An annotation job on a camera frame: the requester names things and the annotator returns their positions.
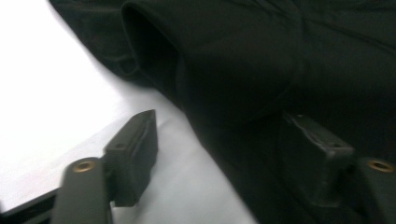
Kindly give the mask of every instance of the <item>bright white background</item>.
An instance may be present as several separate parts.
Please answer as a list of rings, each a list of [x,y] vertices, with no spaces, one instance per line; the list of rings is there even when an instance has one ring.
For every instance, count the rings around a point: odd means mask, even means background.
[[[254,223],[184,115],[108,72],[47,1],[3,1],[0,31],[2,211],[58,188],[67,164],[102,156],[132,115],[156,109],[152,180],[138,206],[114,210],[116,223]]]

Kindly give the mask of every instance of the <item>black fabric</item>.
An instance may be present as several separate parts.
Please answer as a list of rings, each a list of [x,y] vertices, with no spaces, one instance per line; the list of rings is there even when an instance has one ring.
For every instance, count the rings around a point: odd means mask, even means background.
[[[185,111],[261,223],[361,223],[278,178],[277,128],[297,110],[396,162],[395,0],[50,1],[111,71]]]

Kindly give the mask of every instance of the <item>black plastic part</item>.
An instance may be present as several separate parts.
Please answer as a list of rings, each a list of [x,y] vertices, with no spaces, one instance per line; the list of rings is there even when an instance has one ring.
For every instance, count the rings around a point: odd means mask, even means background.
[[[67,167],[51,223],[112,223],[101,160],[86,158],[75,161]]]
[[[1,217],[1,224],[47,224],[50,223],[52,207],[55,204],[57,189],[50,191],[28,203],[13,208]]]
[[[103,160],[111,172],[116,206],[133,206],[150,180],[158,151],[155,111],[132,117],[105,148]]]
[[[396,166],[363,158],[357,163],[358,188],[370,223],[396,224]]]
[[[284,177],[313,205],[335,207],[340,172],[353,162],[354,148],[311,118],[284,113],[279,137]]]

